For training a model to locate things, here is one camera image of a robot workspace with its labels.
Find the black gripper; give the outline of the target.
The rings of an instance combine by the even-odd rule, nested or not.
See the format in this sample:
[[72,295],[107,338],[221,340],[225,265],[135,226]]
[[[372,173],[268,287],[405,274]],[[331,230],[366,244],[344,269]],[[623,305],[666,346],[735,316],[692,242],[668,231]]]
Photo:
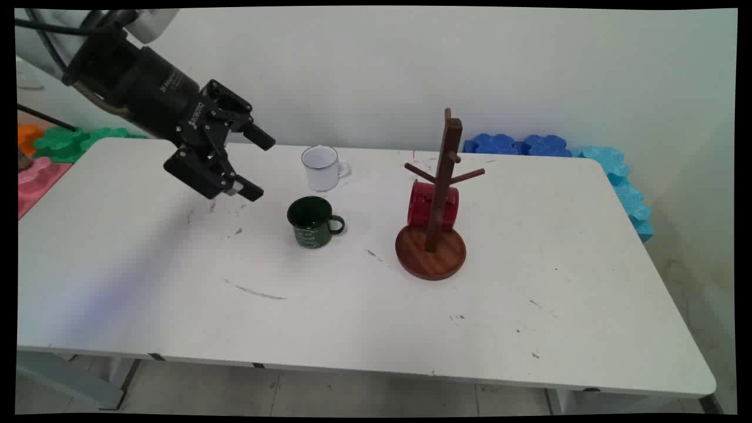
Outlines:
[[183,147],[163,167],[173,177],[209,200],[220,194],[249,201],[265,191],[236,173],[226,155],[202,156],[193,148],[225,147],[231,132],[261,149],[276,140],[251,115],[253,105],[212,79],[200,86],[193,78],[143,46],[115,84],[115,105],[128,110],[135,126]]

